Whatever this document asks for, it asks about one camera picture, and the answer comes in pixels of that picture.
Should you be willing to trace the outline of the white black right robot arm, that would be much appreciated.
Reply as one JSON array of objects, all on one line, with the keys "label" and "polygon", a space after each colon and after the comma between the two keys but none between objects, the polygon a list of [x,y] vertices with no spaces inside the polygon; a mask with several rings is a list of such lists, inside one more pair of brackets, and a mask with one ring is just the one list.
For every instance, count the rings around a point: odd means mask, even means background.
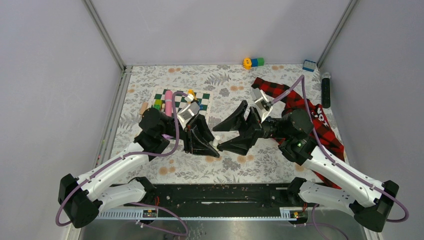
[{"label": "white black right robot arm", "polygon": [[311,136],[314,125],[304,109],[282,113],[280,118],[263,114],[242,101],[215,132],[238,131],[239,135],[220,143],[220,151],[245,156],[258,139],[282,139],[278,146],[290,162],[319,173],[335,187],[319,185],[301,177],[287,187],[287,201],[293,206],[303,202],[325,205],[352,216],[360,225],[382,232],[394,205],[399,186],[391,181],[368,177],[333,155]]}]

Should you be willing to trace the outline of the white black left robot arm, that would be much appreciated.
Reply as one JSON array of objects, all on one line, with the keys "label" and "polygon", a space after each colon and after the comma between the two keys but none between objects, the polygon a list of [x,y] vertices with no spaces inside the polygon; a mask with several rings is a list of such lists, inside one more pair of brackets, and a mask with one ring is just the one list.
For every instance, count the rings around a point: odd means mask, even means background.
[{"label": "white black left robot arm", "polygon": [[61,178],[58,191],[59,210],[56,224],[60,227],[62,212],[76,229],[91,223],[99,213],[119,205],[140,202],[144,206],[155,200],[153,186],[147,180],[137,179],[118,187],[113,183],[136,167],[147,164],[156,157],[172,155],[178,144],[168,152],[163,151],[170,141],[166,135],[183,142],[185,153],[218,158],[220,154],[212,145],[215,137],[207,126],[205,116],[185,108],[175,117],[158,109],[147,109],[139,123],[141,133],[124,150],[93,170],[74,177],[70,173]]}]

